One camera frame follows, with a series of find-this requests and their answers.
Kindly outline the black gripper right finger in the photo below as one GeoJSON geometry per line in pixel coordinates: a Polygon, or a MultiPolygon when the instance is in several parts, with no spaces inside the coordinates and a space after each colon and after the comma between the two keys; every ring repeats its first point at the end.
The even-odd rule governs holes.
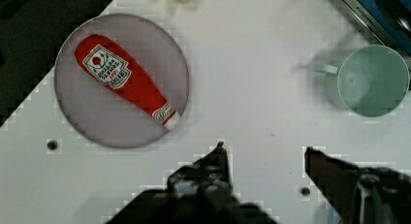
{"type": "Polygon", "coordinates": [[[410,224],[410,176],[387,167],[359,167],[313,147],[304,169],[341,218],[339,224],[410,224]]]}

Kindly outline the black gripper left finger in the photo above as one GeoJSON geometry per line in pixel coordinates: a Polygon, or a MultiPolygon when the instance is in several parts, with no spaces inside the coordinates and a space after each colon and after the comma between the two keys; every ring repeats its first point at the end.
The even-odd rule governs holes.
{"type": "Polygon", "coordinates": [[[167,179],[167,192],[177,199],[196,198],[222,208],[234,202],[228,152],[223,142],[206,156],[182,166],[167,179]]]}

